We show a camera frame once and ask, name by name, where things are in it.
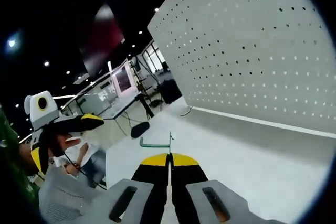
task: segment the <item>person's arm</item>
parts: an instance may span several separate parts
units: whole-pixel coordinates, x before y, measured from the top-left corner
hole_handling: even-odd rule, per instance
[[[83,158],[84,158],[86,152],[88,151],[88,149],[89,149],[88,144],[84,143],[84,145],[79,150],[79,155],[78,155],[78,158],[77,158],[77,161],[76,161],[77,165],[80,166],[80,164],[82,163]]]

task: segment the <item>window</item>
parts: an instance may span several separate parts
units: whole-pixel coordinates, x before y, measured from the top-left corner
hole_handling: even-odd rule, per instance
[[[146,61],[152,73],[155,73],[162,69],[162,63],[165,62],[162,53],[160,52],[157,44],[155,42],[151,43],[142,57]]]

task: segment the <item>white perforated panel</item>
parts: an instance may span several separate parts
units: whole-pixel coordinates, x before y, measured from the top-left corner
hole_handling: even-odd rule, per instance
[[[149,31],[189,105],[336,133],[336,60],[310,0],[166,0]]]

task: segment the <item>black ceiling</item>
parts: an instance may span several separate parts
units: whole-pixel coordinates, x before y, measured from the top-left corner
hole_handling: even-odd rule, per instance
[[[117,65],[128,54],[139,54],[150,42],[146,27],[163,1],[0,0],[0,103],[14,129],[21,136],[29,133],[23,109],[26,95],[44,90],[53,96],[76,94],[87,85],[72,83],[86,73],[79,46],[85,43],[102,4],[110,6],[125,37],[125,42],[110,55],[112,64]],[[19,37],[21,45],[17,51],[7,53],[8,39],[13,35]],[[45,61],[50,61],[49,67],[44,67]]]

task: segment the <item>pegboard wall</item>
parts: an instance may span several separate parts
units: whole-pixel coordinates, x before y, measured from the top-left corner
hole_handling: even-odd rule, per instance
[[[188,105],[336,133],[336,59],[310,0],[166,0],[149,31]]]

